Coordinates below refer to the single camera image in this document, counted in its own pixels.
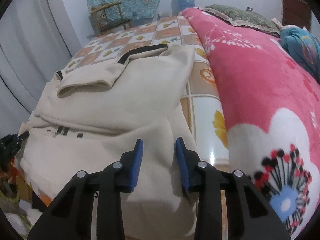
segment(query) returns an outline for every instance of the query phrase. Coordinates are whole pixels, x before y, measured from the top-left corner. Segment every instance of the white flower pattern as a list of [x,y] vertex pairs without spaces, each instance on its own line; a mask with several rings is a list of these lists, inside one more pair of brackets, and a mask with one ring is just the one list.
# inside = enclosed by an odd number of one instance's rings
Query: white flower pattern
[[[205,15],[211,16],[206,12],[202,12],[202,13]],[[210,52],[213,51],[216,47],[214,43],[219,43],[219,42],[221,42],[222,44],[235,45],[242,48],[263,49],[261,45],[259,44],[254,45],[247,39],[243,39],[240,33],[233,32],[216,25],[212,17],[210,17],[210,20],[213,23],[214,27],[205,34],[202,42],[202,44],[204,45],[205,52],[207,53],[208,56],[210,55]]]
[[[275,155],[274,158],[279,162],[280,171],[282,168],[285,171],[284,173],[278,172],[278,180],[280,181],[288,180],[288,167],[295,171],[292,171],[292,176],[295,177],[300,176],[300,173],[302,174],[301,170],[298,169],[299,166],[303,167],[304,172],[310,173],[312,180],[308,180],[308,186],[304,188],[307,192],[300,192],[302,195],[307,195],[308,198],[304,199],[308,201],[307,204],[303,207],[299,206],[298,199],[301,196],[297,195],[295,188],[288,190],[286,187],[283,187],[286,192],[279,192],[270,200],[271,205],[278,216],[282,217],[284,224],[291,233],[291,238],[294,239],[313,215],[320,192],[319,170],[310,160],[310,142],[304,124],[294,112],[287,108],[280,108],[272,117],[268,132],[264,132],[253,124],[241,123],[228,130],[228,140],[231,170],[240,169],[246,175],[254,175],[256,171],[265,169],[266,174],[264,176],[267,176],[267,178],[270,176],[268,182],[270,187],[274,188],[277,188],[276,180],[274,180],[276,176],[273,178],[270,173],[267,174],[268,169],[262,166],[264,158],[270,156],[270,153],[273,155],[274,150],[283,150],[284,158],[288,157],[292,150],[299,150],[299,158],[298,155],[297,157],[290,155],[288,158],[299,163],[295,169],[292,164],[284,162],[285,165],[283,165],[278,155]],[[282,203],[280,200],[284,196],[285,200],[286,198],[292,200],[285,210],[281,209],[282,206],[280,205]],[[288,216],[289,211],[296,212],[296,207],[300,212],[298,216]]]

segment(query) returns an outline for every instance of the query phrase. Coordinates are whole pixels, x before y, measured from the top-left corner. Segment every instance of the black object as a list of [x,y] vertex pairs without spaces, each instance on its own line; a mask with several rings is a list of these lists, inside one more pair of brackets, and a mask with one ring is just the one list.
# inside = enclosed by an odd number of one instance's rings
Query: black object
[[59,76],[60,81],[62,81],[63,76],[62,76],[62,72],[61,72],[61,70],[57,71],[57,72],[56,72],[56,74]]
[[0,168],[3,171],[7,171],[10,160],[21,149],[21,143],[23,140],[29,137],[29,132],[26,131],[22,135],[9,134],[0,139]]
[[220,190],[226,195],[228,239],[291,239],[268,201],[242,171],[218,171],[187,150],[181,137],[176,142],[176,156],[184,190],[200,193],[194,240],[222,239]]
[[119,162],[103,171],[92,174],[78,171],[45,209],[27,239],[91,239],[93,199],[99,191],[97,240],[125,240],[120,192],[133,191],[142,149],[142,141],[138,139],[133,151],[122,154]]
[[146,51],[151,51],[151,50],[156,50],[156,49],[163,49],[163,48],[167,48],[168,45],[165,44],[158,44],[158,45],[151,45],[151,46],[143,46],[140,48],[136,48],[133,50],[128,51],[127,53],[125,53],[118,61],[118,63],[120,64],[124,64],[127,60],[127,58],[133,54],[138,54],[138,53],[142,53],[142,52],[146,52]]
[[0,240],[23,240],[0,208]]
[[313,213],[306,227],[294,240],[315,240],[320,236],[320,205]]
[[42,202],[38,195],[32,191],[32,208],[41,211],[42,213],[46,210],[47,206]]

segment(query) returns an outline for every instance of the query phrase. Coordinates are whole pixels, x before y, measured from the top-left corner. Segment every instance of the orange flower tile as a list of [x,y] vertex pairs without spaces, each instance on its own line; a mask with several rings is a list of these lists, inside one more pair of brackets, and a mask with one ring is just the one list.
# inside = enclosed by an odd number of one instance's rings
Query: orange flower tile
[[190,35],[182,36],[182,40],[183,40],[183,45],[198,44],[198,45],[202,46],[201,41],[200,41],[197,34],[190,34]]
[[180,28],[173,27],[173,28],[170,28],[167,30],[162,30],[162,31],[156,32],[155,40],[165,39],[168,37],[179,36],[179,35],[180,35]]
[[97,51],[95,53],[91,53],[83,58],[83,60],[80,62],[80,64],[77,66],[82,67],[84,65],[89,65],[90,63],[94,62],[95,59],[101,54],[102,51]]
[[74,58],[86,56],[93,48],[94,46],[81,49]]
[[127,42],[130,39],[131,39],[131,37],[124,37],[124,38],[121,38],[121,39],[116,39],[113,42],[111,42],[107,48],[109,49],[109,48],[114,48],[114,47],[117,47],[117,46],[121,46],[121,45],[127,44]]
[[118,35],[106,36],[98,44],[107,43],[109,41],[113,41]]
[[161,18],[161,19],[159,20],[159,23],[165,23],[165,22],[169,22],[169,21],[175,21],[176,19],[177,19],[177,16]]
[[190,75],[191,94],[209,94],[218,97],[218,90],[210,66],[194,62]]
[[152,25],[149,27],[145,27],[142,29],[139,29],[134,35],[144,34],[144,33],[153,33],[157,29],[157,25]]
[[180,26],[190,25],[187,19],[178,19],[178,21]]

